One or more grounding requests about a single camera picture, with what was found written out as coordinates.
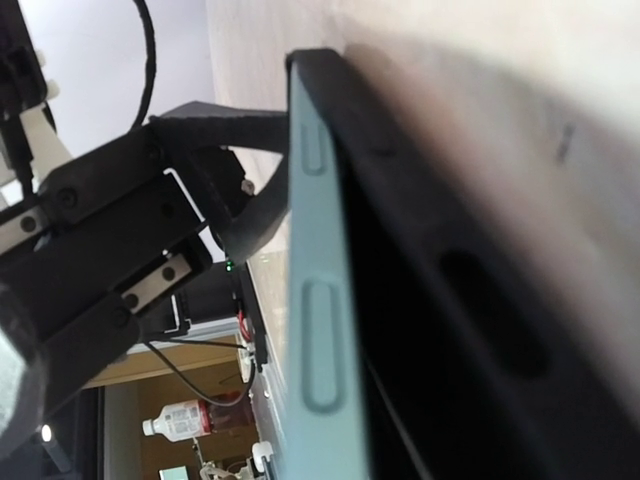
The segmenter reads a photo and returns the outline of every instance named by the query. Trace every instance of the white bottle cap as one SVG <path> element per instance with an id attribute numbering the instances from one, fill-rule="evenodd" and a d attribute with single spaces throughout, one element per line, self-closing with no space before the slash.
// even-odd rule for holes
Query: white bottle cap
<path id="1" fill-rule="evenodd" d="M 142 422 L 142 431 L 147 437 L 155 435 L 156 432 L 153 429 L 153 420 L 145 420 L 144 422 Z"/>

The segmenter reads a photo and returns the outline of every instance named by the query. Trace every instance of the bottle label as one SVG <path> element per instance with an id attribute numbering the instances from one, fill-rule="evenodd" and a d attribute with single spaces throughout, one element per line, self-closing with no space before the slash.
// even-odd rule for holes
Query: bottle label
<path id="1" fill-rule="evenodd" d="M 170 440 L 188 440 L 211 433 L 206 407 L 203 404 L 204 402 L 199 400 L 192 400 L 165 407 L 164 421 Z"/>

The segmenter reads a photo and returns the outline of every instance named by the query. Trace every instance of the black cable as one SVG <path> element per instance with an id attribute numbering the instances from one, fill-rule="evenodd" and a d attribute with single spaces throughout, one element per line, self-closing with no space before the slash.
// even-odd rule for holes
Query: black cable
<path id="1" fill-rule="evenodd" d="M 140 107 L 138 108 L 138 115 L 131 126 L 131 130 L 140 127 L 142 122 L 144 122 L 149 112 L 149 104 L 151 103 L 151 95 L 153 94 L 153 84 L 156 80 L 156 39 L 149 7 L 145 0 L 133 0 L 133 3 L 136 4 L 138 13 L 142 19 L 147 63 L 145 65 L 144 90 L 142 91 L 142 98 L 140 99 Z"/>
<path id="2" fill-rule="evenodd" d="M 239 350 L 246 350 L 247 347 L 239 345 L 237 343 L 225 343 L 225 342 L 210 342 L 208 340 L 182 340 L 180 338 L 169 338 L 167 340 L 160 340 L 166 343 L 179 343 L 183 345 L 206 345 L 208 347 L 227 347 L 237 348 Z"/>
<path id="3" fill-rule="evenodd" d="M 178 375 L 178 377 L 180 377 L 180 380 L 182 380 L 184 382 L 184 384 L 189 388 L 189 390 L 191 390 L 199 398 L 201 398 L 202 400 L 204 400 L 208 404 L 213 405 L 214 407 L 223 407 L 224 408 L 224 407 L 233 407 L 235 405 L 238 405 L 240 402 L 242 402 L 242 400 L 244 400 L 244 398 L 247 395 L 249 395 L 249 391 L 251 390 L 251 387 L 253 385 L 253 381 L 256 378 L 256 364 L 252 360 L 251 361 L 251 373 L 249 375 L 249 381 L 247 382 L 247 387 L 244 389 L 244 391 L 238 396 L 238 398 L 236 398 L 236 399 L 234 399 L 234 400 L 232 400 L 230 402 L 219 402 L 219 401 L 214 400 L 211 397 L 209 397 L 206 393 L 204 393 L 202 390 L 200 390 L 198 387 L 196 387 L 193 383 L 191 383 L 191 380 L 189 380 L 180 370 L 178 370 L 178 367 L 176 367 L 171 362 L 171 360 L 169 360 L 164 355 L 164 353 L 162 353 L 156 347 L 151 345 L 151 343 L 149 343 L 149 342 L 144 342 L 144 344 L 149 350 L 151 350 L 153 353 L 155 353 L 156 356 L 160 360 L 162 360 L 162 363 L 164 363 L 169 368 L 169 370 L 171 370 L 173 373 Z"/>

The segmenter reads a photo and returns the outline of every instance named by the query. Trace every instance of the table surface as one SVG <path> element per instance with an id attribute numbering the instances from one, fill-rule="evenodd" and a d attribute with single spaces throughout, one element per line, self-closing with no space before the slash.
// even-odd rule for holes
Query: table surface
<path id="1" fill-rule="evenodd" d="M 284 109 L 287 52 L 343 52 L 640 418 L 640 4 L 209 0 L 208 15 L 218 103 Z M 278 161 L 240 158 L 258 185 Z M 251 261 L 280 371 L 288 231 Z"/>

